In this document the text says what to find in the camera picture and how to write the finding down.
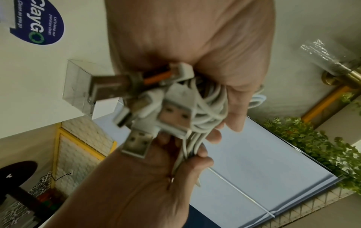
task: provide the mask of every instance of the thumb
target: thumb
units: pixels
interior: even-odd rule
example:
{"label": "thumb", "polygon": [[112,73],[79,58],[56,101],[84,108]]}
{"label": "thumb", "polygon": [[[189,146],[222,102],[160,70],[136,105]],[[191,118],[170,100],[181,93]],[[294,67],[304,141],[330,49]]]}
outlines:
{"label": "thumb", "polygon": [[213,159],[210,157],[194,156],[180,165],[170,186],[171,193],[178,198],[179,203],[189,205],[193,187],[200,174],[213,164]]}

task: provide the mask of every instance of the metal rod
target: metal rod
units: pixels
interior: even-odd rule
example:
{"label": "metal rod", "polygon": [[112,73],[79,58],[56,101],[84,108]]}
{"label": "metal rod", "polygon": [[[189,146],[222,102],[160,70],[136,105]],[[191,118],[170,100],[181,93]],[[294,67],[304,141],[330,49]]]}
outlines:
{"label": "metal rod", "polygon": [[210,171],[212,171],[215,175],[217,175],[219,178],[221,178],[222,180],[224,180],[227,184],[229,184],[230,186],[232,186],[235,190],[239,191],[242,195],[244,195],[245,197],[247,197],[249,200],[251,200],[254,204],[256,204],[257,206],[259,206],[260,208],[262,208],[265,212],[267,212],[267,214],[269,214],[272,217],[276,217],[274,214],[272,214],[269,210],[267,210],[266,208],[264,208],[261,204],[257,203],[254,199],[252,199],[249,195],[247,195],[246,193],[244,193],[241,189],[239,189],[237,186],[235,186],[234,184],[232,184],[229,180],[227,180],[225,177],[223,177],[222,175],[220,175],[219,173],[217,173],[214,169],[212,168],[208,168]]}

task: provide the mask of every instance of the transparent container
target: transparent container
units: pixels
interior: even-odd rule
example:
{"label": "transparent container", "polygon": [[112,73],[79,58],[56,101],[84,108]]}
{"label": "transparent container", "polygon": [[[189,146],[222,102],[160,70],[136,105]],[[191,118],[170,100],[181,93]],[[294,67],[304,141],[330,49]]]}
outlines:
{"label": "transparent container", "polygon": [[91,77],[102,75],[113,75],[113,72],[95,63],[68,60],[63,100],[92,119],[114,112],[119,98],[89,102]]}
{"label": "transparent container", "polygon": [[307,40],[299,52],[334,76],[348,74],[361,66],[359,56],[330,38]]}

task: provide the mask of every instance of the orange bar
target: orange bar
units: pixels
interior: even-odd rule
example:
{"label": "orange bar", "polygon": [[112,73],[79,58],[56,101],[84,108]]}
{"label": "orange bar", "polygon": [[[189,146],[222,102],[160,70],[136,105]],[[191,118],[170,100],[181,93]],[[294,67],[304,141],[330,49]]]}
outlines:
{"label": "orange bar", "polygon": [[301,119],[304,122],[310,122],[318,114],[320,114],[325,108],[327,108],[334,101],[339,99],[342,94],[350,92],[352,89],[348,86],[340,86],[334,91],[332,91],[325,99],[320,101],[316,106],[314,106],[310,111],[308,111]]}
{"label": "orange bar", "polygon": [[172,72],[171,71],[167,71],[161,74],[157,74],[154,75],[153,77],[144,79],[144,85],[151,85],[151,84],[155,84],[158,83],[162,80],[168,79],[172,76]]}

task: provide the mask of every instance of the green recycling logo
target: green recycling logo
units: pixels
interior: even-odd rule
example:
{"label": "green recycling logo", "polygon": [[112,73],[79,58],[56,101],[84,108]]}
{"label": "green recycling logo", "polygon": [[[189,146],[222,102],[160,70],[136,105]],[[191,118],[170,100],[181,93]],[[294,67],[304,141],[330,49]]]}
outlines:
{"label": "green recycling logo", "polygon": [[34,31],[29,33],[29,39],[36,44],[41,44],[45,41],[44,36],[41,33]]}

